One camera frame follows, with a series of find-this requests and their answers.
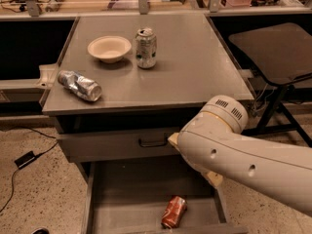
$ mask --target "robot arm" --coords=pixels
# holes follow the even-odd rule
[[[312,216],[312,150],[241,136],[248,114],[213,97],[178,134],[177,149],[202,175],[214,171]]]

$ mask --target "bowl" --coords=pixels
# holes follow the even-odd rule
[[[88,46],[89,54],[105,63],[121,60],[130,49],[130,41],[121,36],[99,37]]]

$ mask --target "red can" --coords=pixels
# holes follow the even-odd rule
[[[164,228],[178,228],[179,222],[186,211],[186,201],[178,196],[173,196],[163,214],[162,225]]]

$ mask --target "speckled floor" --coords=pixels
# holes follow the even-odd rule
[[[295,108],[297,120],[312,133],[312,106]],[[0,129],[23,125],[55,136],[48,120],[0,121]],[[274,141],[304,145],[296,133],[275,135]],[[29,129],[0,132],[0,210],[11,195],[11,177],[17,169],[14,161],[33,150],[48,150],[55,140]],[[46,227],[51,234],[78,234],[81,230],[87,184],[74,164],[65,159],[57,146],[28,167],[18,171],[15,192],[8,206],[0,213],[0,234],[30,234]],[[226,209],[235,225],[247,226],[251,234],[309,234],[312,217],[301,214],[230,179],[222,184]]]

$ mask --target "black handle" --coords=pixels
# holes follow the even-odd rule
[[[167,135],[164,135],[164,139],[162,142],[143,142],[141,138],[138,139],[138,144],[140,147],[159,147],[167,145]]]

